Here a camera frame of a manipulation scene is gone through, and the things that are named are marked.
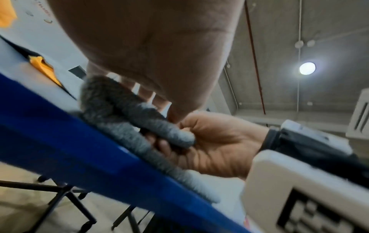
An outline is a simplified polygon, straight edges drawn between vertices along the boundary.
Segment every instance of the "floor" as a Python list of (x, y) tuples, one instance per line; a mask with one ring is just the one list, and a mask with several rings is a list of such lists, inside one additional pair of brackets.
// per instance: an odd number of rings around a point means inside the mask
[[(38, 176), (0, 163), (0, 180), (36, 183)], [(53, 185), (53, 182), (48, 180), (45, 184)], [(0, 187), (0, 233), (23, 233), (29, 230), (54, 196), (54, 193), (49, 192)], [(128, 207), (125, 203), (94, 193), (89, 193), (82, 203), (97, 219), (97, 223), (88, 233), (112, 232), (110, 228), (113, 222)], [(136, 208), (133, 215), (139, 221), (146, 212), (146, 210)], [(141, 222), (141, 231), (147, 226), (152, 216), (153, 213), (150, 212)], [(64, 198), (37, 233), (77, 233), (86, 221), (85, 216), (67, 198)], [(128, 219), (114, 229), (114, 233), (131, 232)]]

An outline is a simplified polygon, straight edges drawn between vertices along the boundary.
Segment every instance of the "orange cloth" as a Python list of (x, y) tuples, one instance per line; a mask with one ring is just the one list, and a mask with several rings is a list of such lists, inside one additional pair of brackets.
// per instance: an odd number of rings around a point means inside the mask
[(41, 73), (43, 73), (46, 77), (50, 78), (53, 82), (55, 82), (57, 85), (62, 86), (61, 82), (55, 76), (54, 69), (45, 63), (43, 57), (30, 56), (30, 63)]
[(17, 18), (10, 0), (0, 0), (0, 27), (7, 28)]

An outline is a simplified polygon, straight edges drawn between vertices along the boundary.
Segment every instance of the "blue table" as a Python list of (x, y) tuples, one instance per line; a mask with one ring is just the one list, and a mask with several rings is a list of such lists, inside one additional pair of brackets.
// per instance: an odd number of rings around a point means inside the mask
[(0, 74), (0, 161), (207, 232), (245, 232), (198, 195)]

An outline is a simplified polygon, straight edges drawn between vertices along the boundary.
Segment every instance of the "folded gray towel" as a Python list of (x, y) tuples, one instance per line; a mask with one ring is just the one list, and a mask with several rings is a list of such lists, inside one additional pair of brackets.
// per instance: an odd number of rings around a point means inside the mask
[(146, 129), (170, 144), (189, 148), (195, 143), (191, 132), (181, 131), (168, 122), (156, 108), (118, 82), (105, 77), (86, 79), (80, 96), (79, 117), (95, 126), (121, 146), (148, 162), (164, 174), (177, 180), (186, 188), (196, 192), (211, 203), (220, 198), (189, 172), (174, 166), (163, 155), (153, 149), (150, 143), (133, 126)]

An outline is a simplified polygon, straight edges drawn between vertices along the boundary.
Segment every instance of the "ceiling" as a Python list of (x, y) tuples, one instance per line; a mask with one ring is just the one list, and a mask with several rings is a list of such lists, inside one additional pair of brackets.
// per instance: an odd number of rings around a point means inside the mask
[[(248, 0), (265, 110), (352, 112), (369, 87), (369, 0), (302, 0), (301, 60), (299, 0)], [(309, 40), (315, 46), (307, 47)], [(226, 68), (240, 109), (262, 109), (246, 13), (243, 11)], [(311, 61), (316, 71), (298, 72)], [(232, 91), (223, 72), (219, 85), (231, 112)]]

